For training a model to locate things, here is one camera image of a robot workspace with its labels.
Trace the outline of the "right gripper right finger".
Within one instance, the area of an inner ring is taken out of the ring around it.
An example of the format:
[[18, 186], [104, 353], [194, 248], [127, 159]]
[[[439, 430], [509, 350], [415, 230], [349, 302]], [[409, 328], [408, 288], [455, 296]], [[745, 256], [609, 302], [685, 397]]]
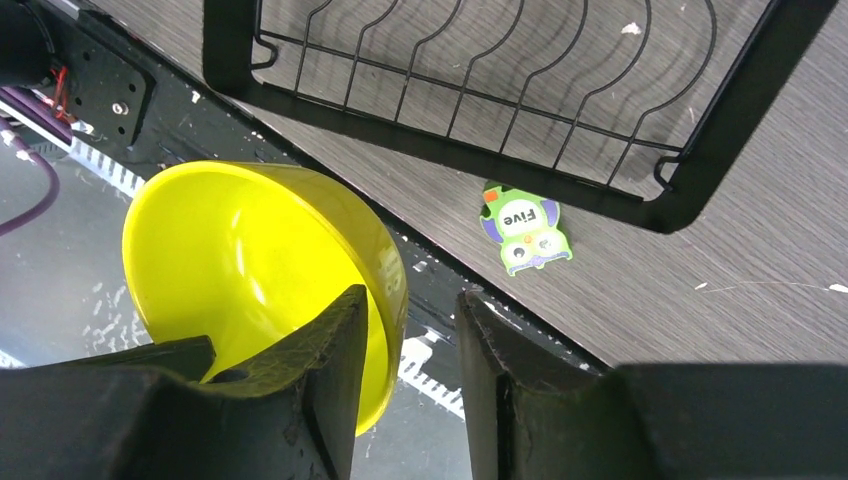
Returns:
[[456, 305], [476, 479], [843, 479], [847, 369], [631, 363], [601, 375]]

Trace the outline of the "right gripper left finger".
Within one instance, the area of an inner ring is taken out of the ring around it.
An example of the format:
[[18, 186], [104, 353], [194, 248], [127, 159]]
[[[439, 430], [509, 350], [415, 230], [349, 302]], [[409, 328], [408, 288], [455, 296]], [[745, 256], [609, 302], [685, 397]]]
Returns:
[[1, 373], [5, 479], [346, 479], [367, 292], [202, 382], [197, 336]]

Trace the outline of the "yellow green bowl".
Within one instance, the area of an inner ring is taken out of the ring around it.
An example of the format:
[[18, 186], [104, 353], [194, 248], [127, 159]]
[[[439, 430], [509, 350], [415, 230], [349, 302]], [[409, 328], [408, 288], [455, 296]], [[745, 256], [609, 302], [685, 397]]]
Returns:
[[407, 323], [404, 262], [376, 213], [338, 181], [283, 164], [170, 167], [135, 194], [122, 258], [153, 341], [211, 339], [205, 381], [306, 325], [348, 287], [365, 286], [357, 432], [387, 409]]

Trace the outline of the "green owl number tile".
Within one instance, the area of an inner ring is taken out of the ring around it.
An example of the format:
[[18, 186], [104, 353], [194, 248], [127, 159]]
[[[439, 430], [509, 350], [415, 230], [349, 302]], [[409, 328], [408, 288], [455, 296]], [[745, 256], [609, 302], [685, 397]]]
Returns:
[[499, 246], [509, 276], [573, 258], [557, 202], [492, 180], [482, 198], [482, 229]]

